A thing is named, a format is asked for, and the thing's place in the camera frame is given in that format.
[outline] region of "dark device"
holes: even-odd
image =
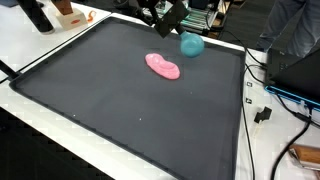
[[[320,50],[301,59],[271,50],[265,89],[320,110]]]
[[[41,10],[41,7],[36,0],[17,0],[17,2],[38,31],[42,34],[51,34],[54,32],[52,24]]]
[[[205,10],[209,4],[209,0],[189,0],[189,7]]]
[[[262,112],[257,112],[254,122],[260,123],[261,121],[269,120],[272,113],[272,109],[264,107]]]
[[[179,35],[185,32],[185,29],[180,23],[189,14],[181,0],[169,0],[169,2],[172,3],[173,6],[162,18],[159,18],[155,8],[159,0],[129,0],[129,6],[136,8],[136,18],[142,20],[149,26],[155,24],[157,32],[161,37],[165,38],[173,29],[176,29]],[[151,19],[145,16],[142,10],[143,8],[149,9],[152,15]]]

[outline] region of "orange object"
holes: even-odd
[[[76,20],[72,21],[71,24],[77,24],[78,22],[80,22],[80,19],[76,19]]]
[[[89,18],[88,18],[88,22],[91,22],[91,21],[93,21],[93,18],[96,16],[96,12],[95,11],[90,11],[90,13],[89,13]]]

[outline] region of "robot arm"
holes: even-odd
[[[181,0],[168,0],[173,4],[172,8],[159,18],[155,6],[159,0],[129,0],[129,6],[136,8],[136,18],[142,20],[149,26],[155,24],[155,29],[161,37],[165,38],[173,29],[181,35],[185,32],[180,22],[185,19],[189,12],[185,8]],[[148,8],[152,18],[148,18],[143,14],[142,8]]]

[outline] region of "wooden block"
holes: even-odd
[[[57,12],[56,17],[64,30],[70,30],[82,25],[88,25],[86,16],[80,10],[73,8],[73,13],[63,15]]]
[[[320,169],[320,148],[293,144],[290,149],[295,151],[301,165]]]
[[[52,0],[52,3],[62,15],[73,13],[70,0]]]

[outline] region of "metal rod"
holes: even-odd
[[[4,62],[0,60],[0,70],[4,72],[6,75],[8,75],[11,79],[15,79],[19,75],[12,70],[8,65],[6,65]]]

